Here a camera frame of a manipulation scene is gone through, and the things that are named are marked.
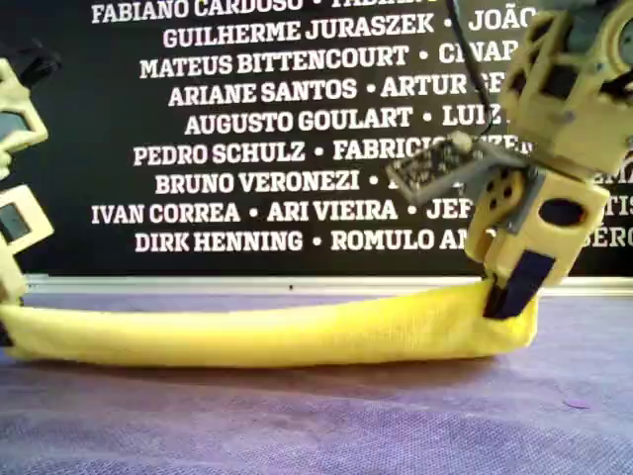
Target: robotic arm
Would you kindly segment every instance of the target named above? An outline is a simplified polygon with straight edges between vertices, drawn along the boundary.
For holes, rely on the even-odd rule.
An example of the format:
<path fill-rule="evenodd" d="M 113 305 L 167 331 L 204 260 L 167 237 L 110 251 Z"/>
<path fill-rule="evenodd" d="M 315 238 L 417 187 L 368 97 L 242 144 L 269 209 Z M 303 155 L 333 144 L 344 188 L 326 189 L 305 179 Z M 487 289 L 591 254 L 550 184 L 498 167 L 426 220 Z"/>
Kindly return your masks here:
<path fill-rule="evenodd" d="M 475 203 L 465 251 L 495 283 L 492 319 L 520 314 L 541 287 L 569 275 L 609 199 L 594 178 L 617 173 L 633 147 L 633 1 L 542 4 L 498 96 L 508 131 L 533 152 L 458 131 L 387 167 L 418 206 L 463 184 Z M 481 98 L 459 24 L 456 32 Z"/>
<path fill-rule="evenodd" d="M 9 59 L 32 53 L 35 58 L 17 75 Z M 48 138 L 31 102 L 31 89 L 58 68 L 57 56 L 37 42 L 34 47 L 0 53 L 0 180 L 9 175 L 12 153 Z M 0 193 L 0 302 L 19 301 L 27 291 L 15 254 L 51 234 L 52 226 L 28 186 Z"/>

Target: yellow fabric tube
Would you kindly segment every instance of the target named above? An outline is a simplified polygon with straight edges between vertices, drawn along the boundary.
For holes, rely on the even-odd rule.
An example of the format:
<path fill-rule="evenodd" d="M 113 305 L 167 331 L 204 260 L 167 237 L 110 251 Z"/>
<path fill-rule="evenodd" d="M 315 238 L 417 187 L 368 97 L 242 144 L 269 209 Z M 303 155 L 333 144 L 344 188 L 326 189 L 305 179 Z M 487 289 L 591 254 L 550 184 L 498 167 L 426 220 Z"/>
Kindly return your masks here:
<path fill-rule="evenodd" d="M 0 306 L 22 360 L 117 366 L 289 367 L 490 356 L 527 346 L 537 301 L 488 320 L 487 281 L 414 295 L 227 313 L 115 313 Z"/>

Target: printed name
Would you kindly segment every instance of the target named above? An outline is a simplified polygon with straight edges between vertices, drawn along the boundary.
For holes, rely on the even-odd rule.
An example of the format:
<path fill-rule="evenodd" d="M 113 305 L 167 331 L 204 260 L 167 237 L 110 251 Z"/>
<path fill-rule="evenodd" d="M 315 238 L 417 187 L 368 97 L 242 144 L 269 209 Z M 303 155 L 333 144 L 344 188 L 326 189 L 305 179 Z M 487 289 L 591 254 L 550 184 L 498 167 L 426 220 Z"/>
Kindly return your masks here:
<path fill-rule="evenodd" d="M 225 104 L 265 104 L 354 99 L 358 93 L 356 79 L 308 79 L 283 81 L 174 86 L 169 107 L 217 106 Z"/>
<path fill-rule="evenodd" d="M 297 252 L 300 231 L 136 233 L 135 252 Z"/>
<path fill-rule="evenodd" d="M 141 59 L 140 79 L 210 77 L 228 74 L 357 69 L 407 65 L 407 45 L 344 47 L 265 52 L 235 55 L 164 57 Z"/>
<path fill-rule="evenodd" d="M 208 114 L 190 116 L 186 136 L 212 134 L 269 134 L 302 132 L 353 131 L 410 127 L 413 107 L 381 107 L 302 111 L 296 116 L 289 111 Z"/>
<path fill-rule="evenodd" d="M 228 194 L 239 187 L 244 193 L 298 193 L 357 191 L 359 170 L 249 171 L 232 173 L 160 174 L 155 176 L 157 195 Z"/>

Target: table surface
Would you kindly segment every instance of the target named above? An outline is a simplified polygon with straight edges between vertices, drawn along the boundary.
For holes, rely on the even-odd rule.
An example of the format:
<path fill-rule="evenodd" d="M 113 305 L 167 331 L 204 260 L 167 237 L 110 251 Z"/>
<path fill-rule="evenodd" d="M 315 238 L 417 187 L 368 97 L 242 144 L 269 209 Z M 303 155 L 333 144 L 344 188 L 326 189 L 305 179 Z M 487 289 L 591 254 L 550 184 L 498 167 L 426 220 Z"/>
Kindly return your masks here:
<path fill-rule="evenodd" d="M 221 311 L 362 298 L 27 304 Z M 479 360 L 127 370 L 0 357 L 0 474 L 633 474 L 632 309 L 630 298 L 544 298 L 531 347 Z"/>

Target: beige plastic bracket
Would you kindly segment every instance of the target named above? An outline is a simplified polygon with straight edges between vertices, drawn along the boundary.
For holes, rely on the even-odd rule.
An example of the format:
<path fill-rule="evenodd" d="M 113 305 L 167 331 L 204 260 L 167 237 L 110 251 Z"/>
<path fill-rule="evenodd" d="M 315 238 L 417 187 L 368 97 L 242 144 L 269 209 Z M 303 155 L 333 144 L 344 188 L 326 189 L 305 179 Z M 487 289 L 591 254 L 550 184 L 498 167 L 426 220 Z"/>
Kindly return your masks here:
<path fill-rule="evenodd" d="M 48 138 L 48 130 L 31 102 L 31 91 L 24 87 L 9 61 L 0 58 L 0 113 L 21 116 L 28 129 L 14 131 L 0 140 L 0 180 L 9 175 L 11 154 Z"/>
<path fill-rule="evenodd" d="M 7 207 L 14 207 L 13 211 L 17 212 L 28 227 L 26 234 L 10 241 L 0 233 L 0 301 L 15 302 L 27 293 L 28 288 L 15 255 L 50 236 L 53 229 L 36 197 L 26 185 L 0 193 L 0 213 Z"/>

